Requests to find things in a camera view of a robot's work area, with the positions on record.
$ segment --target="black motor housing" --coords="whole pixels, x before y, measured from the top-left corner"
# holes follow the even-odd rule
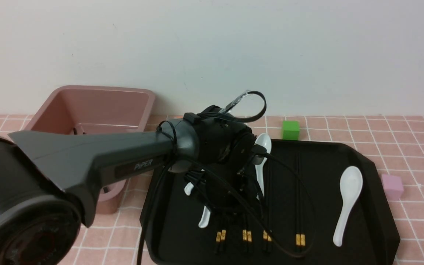
[[[0,265],[57,264],[79,233],[80,211],[0,138]]]

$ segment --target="green cube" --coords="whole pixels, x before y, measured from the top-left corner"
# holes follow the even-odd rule
[[[283,121],[282,122],[282,139],[298,140],[299,139],[299,122],[298,121]]]

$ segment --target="white wall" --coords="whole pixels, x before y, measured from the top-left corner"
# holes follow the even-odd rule
[[[156,113],[247,88],[268,114],[424,114],[424,0],[0,0],[0,113],[66,84],[151,89]]]

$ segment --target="piper logo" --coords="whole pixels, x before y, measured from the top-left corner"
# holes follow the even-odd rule
[[[138,170],[138,169],[142,169],[142,168],[147,167],[147,166],[151,166],[152,162],[153,162],[153,159],[138,163],[138,164],[135,165],[135,168],[133,170]]]

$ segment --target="pink cube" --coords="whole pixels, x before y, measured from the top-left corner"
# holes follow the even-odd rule
[[[387,174],[382,174],[381,178],[387,200],[399,200],[403,193],[402,178]]]

